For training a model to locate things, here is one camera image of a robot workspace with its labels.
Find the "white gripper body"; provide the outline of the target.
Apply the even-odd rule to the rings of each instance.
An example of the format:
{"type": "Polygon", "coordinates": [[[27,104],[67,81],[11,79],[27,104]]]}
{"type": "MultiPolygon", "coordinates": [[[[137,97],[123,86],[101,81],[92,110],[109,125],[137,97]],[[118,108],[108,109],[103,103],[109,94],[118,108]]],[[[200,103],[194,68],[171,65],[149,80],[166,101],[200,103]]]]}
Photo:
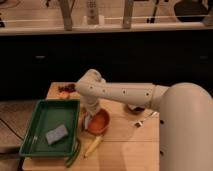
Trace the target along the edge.
{"type": "Polygon", "coordinates": [[[86,111],[91,116],[94,116],[94,115],[96,115],[100,111],[101,106],[100,106],[100,103],[99,103],[98,100],[95,100],[95,101],[86,101],[85,102],[85,108],[86,108],[86,111]]]}

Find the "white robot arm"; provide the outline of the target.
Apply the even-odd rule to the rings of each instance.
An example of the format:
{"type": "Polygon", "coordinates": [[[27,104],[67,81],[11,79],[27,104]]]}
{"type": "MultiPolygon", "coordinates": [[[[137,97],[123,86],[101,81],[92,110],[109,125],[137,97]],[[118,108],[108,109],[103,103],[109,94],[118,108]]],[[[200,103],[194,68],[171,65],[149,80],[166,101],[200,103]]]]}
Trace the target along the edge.
{"type": "Polygon", "coordinates": [[[88,70],[76,83],[86,110],[101,98],[159,113],[159,171],[213,171],[213,96],[194,83],[108,83],[88,70]]]}

